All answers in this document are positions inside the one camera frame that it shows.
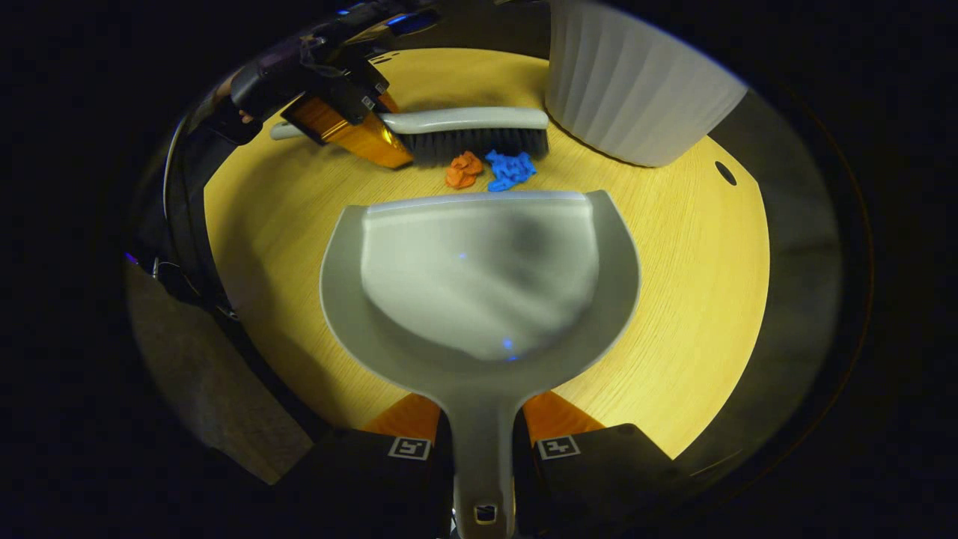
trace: black bristles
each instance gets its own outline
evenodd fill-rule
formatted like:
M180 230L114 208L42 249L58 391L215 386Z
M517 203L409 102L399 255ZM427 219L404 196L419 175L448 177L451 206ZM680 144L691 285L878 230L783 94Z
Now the black bristles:
M549 153L545 129L461 129L422 134L401 134L399 140L418 166L448 166L466 150L484 158L496 150L505 155L526 152L533 159Z

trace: dustpan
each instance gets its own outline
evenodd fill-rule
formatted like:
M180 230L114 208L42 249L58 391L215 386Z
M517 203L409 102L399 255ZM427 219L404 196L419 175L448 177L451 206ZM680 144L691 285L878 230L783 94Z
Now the dustpan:
M346 207L320 298L353 358L444 410L459 532L500 539L516 413L605 354L639 284L605 191L477 193Z

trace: ribbed white container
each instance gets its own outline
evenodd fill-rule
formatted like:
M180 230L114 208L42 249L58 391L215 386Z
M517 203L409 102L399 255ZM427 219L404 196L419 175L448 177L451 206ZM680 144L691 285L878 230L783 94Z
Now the ribbed white container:
M668 165L745 95L723 67L638 18L587 0L551 0L546 108L589 146Z

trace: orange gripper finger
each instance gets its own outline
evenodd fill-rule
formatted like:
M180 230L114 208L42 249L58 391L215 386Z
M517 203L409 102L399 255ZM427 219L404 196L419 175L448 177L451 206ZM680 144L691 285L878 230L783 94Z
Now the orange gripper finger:
M529 399L522 410L526 416L526 423L529 425L531 443L541 439L587 433L605 428L591 415L553 391ZM410 393L367 423L362 430L390 436L425 438L436 443L439 411L436 403L422 395Z

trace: wooden table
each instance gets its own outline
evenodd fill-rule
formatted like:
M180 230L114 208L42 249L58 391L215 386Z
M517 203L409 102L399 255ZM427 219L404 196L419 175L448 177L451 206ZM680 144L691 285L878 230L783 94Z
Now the wooden table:
M544 107L548 62L471 49L375 59L406 111ZM406 394L338 346L323 319L319 269L343 206L445 195L442 168L394 172L269 128L206 187L217 271L243 326L279 376L333 424L358 427ZM608 191L638 245L642 290L612 351L556 392L606 425L634 423L676 457L715 417L752 353L768 288L759 186L710 138L658 169L611 159L549 127L551 153L516 189ZM716 161L735 175L731 185ZM466 191L481 191L487 170Z

